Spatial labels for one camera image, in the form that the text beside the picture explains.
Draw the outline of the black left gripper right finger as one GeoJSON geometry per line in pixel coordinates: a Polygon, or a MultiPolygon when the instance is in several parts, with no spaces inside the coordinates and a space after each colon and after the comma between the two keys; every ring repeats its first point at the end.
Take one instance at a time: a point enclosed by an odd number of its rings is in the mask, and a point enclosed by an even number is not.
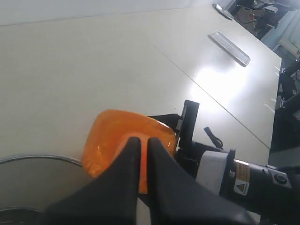
{"type": "Polygon", "coordinates": [[[158,138],[148,140],[148,196],[153,225],[253,225],[247,211],[197,183],[158,138]]]}

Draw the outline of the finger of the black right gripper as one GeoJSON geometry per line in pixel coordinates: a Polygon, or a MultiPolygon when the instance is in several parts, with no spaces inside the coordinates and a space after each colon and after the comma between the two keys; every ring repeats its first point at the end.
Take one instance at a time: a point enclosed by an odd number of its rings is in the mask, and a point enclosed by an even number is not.
{"type": "Polygon", "coordinates": [[[190,145],[193,138],[199,103],[185,100],[181,115],[179,145],[190,145]]]}

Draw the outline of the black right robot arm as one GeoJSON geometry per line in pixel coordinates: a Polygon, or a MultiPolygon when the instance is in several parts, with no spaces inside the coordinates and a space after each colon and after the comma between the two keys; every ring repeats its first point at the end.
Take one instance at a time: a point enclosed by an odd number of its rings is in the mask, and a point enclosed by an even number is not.
{"type": "Polygon", "coordinates": [[[261,215],[273,225],[300,222],[300,169],[256,165],[238,160],[235,150],[224,150],[220,139],[206,127],[212,146],[193,141],[199,104],[186,100],[181,115],[155,115],[179,139],[175,161],[199,184],[261,215]]]}

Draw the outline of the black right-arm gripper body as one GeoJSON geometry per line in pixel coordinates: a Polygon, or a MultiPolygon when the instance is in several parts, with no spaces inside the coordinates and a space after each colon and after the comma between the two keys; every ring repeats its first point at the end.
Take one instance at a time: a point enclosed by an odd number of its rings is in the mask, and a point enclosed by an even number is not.
{"type": "Polygon", "coordinates": [[[223,151],[223,144],[217,143],[214,148],[192,141],[190,145],[179,145],[181,116],[177,114],[148,116],[147,123],[151,124],[151,133],[145,149],[145,193],[154,187],[155,164],[154,157],[161,157],[161,168],[171,170],[174,167],[180,174],[186,171],[195,178],[200,167],[204,167],[212,154],[223,154],[222,162],[227,157],[233,159],[234,150],[223,151]]]}

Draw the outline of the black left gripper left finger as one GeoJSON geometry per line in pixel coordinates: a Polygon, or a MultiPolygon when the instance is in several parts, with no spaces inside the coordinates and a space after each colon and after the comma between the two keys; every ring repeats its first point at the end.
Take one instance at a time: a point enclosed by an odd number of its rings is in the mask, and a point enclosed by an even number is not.
{"type": "Polygon", "coordinates": [[[126,149],[90,184],[44,212],[46,225],[134,225],[139,189],[137,151],[126,149]]]}

